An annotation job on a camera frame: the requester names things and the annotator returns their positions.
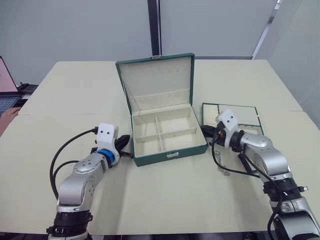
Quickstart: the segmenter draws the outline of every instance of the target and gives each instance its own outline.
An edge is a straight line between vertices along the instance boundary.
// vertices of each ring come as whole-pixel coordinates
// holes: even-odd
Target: laptop screen
[[[18,92],[18,89],[11,78],[4,60],[0,57],[0,93]]]

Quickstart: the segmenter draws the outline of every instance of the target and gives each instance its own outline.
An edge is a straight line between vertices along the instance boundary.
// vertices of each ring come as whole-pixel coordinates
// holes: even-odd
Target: blue ring
[[[95,153],[97,153],[97,154],[102,153],[102,154],[107,155],[109,157],[109,159],[110,159],[110,164],[112,164],[115,161],[115,155],[113,154],[112,151],[107,151],[105,149],[100,149],[100,150],[96,151]]]

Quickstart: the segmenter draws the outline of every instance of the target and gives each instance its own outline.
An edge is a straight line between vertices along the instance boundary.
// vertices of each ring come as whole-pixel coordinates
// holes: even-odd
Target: robotic arm
[[[77,162],[70,176],[61,184],[53,226],[47,229],[49,240],[90,239],[87,225],[93,218],[90,208],[97,184],[120,159],[120,150],[127,145],[118,136],[118,127],[101,123],[97,130],[97,151]]]
[[[229,109],[218,116],[217,122],[217,144],[241,153],[240,158],[245,156],[245,160],[261,171],[259,176],[263,182],[263,192],[268,194],[273,211],[276,211],[281,194],[280,208],[273,219],[277,237],[280,240],[320,239],[320,226],[307,200],[301,196],[301,192],[308,188],[297,186],[286,158],[274,148],[272,141],[266,136],[237,131],[238,121]],[[249,165],[243,165],[249,172]]]

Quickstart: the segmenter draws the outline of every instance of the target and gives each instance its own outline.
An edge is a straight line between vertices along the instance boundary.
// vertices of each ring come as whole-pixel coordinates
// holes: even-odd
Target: green box
[[[206,152],[192,108],[194,64],[193,53],[115,63],[131,114],[138,167]]]

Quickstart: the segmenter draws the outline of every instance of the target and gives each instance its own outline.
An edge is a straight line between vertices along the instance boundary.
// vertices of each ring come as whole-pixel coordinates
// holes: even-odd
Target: table
[[[256,106],[264,133],[288,159],[295,181],[309,187],[303,195],[320,219],[320,132],[268,62],[196,60],[193,99],[197,115],[202,102]],[[131,133],[115,63],[58,62],[0,138],[0,232],[45,233],[56,214],[49,180],[55,152],[101,122]],[[68,145],[57,166],[85,158],[95,137]],[[242,168],[233,153],[223,154],[225,165]],[[57,186],[71,169],[62,169]],[[207,150],[143,167],[122,158],[98,185],[91,212],[89,232],[114,235],[261,231],[271,209],[261,181],[223,176]]]

